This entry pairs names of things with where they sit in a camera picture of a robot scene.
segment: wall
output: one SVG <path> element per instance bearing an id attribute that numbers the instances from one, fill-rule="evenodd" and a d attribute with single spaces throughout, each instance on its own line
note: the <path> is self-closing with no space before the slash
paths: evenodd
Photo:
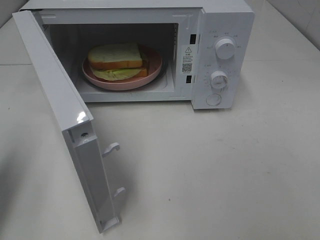
<path id="1" fill-rule="evenodd" d="M 320 0 L 268 0 L 320 50 Z"/>
<path id="2" fill-rule="evenodd" d="M 27 0 L 0 0 L 0 27 L 12 17 L 12 13 L 17 12 L 26 2 Z"/>

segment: microwave oven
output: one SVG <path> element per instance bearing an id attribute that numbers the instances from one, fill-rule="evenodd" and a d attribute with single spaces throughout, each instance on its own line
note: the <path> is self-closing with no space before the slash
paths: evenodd
<path id="1" fill-rule="evenodd" d="M 29 0 L 13 14 L 99 232 L 120 222 L 125 188 L 111 192 L 89 102 L 191 101 L 230 108 L 254 13 L 244 0 Z M 135 42 L 162 57 L 159 75 L 132 90 L 88 82 L 83 59 L 97 45 Z"/>

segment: control panel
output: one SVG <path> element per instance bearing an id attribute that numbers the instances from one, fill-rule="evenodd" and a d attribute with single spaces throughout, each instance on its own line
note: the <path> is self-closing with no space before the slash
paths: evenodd
<path id="1" fill-rule="evenodd" d="M 254 20 L 253 12 L 205 13 L 194 109 L 230 108 Z"/>

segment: qr code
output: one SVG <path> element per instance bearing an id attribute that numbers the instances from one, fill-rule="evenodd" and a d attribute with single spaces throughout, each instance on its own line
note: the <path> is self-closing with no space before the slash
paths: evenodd
<path id="1" fill-rule="evenodd" d="M 192 70 L 192 63 L 183 63 L 182 64 L 182 72 L 183 73 L 191 72 L 191 70 Z"/>

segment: countertop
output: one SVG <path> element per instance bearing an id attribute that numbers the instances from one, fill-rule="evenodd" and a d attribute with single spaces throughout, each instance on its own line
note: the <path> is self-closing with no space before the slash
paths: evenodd
<path id="1" fill-rule="evenodd" d="M 125 186 L 122 224 L 99 234 L 11 19 L 0 29 L 1 240 L 318 240 L 320 52 L 263 0 L 231 109 L 90 103 Z"/>

